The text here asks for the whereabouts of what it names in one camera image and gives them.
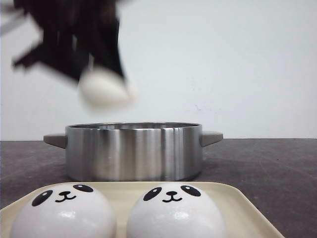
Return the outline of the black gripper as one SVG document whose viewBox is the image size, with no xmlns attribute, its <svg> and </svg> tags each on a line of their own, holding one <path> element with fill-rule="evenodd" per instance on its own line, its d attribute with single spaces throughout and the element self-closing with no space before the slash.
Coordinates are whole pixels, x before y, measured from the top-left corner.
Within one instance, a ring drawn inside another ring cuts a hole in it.
<svg viewBox="0 0 317 238">
<path fill-rule="evenodd" d="M 92 56 L 98 65 L 125 78 L 114 0 L 15 0 L 13 6 L 30 14 L 43 31 L 42 42 L 14 60 L 15 67 L 41 62 L 79 83 Z"/>
</svg>

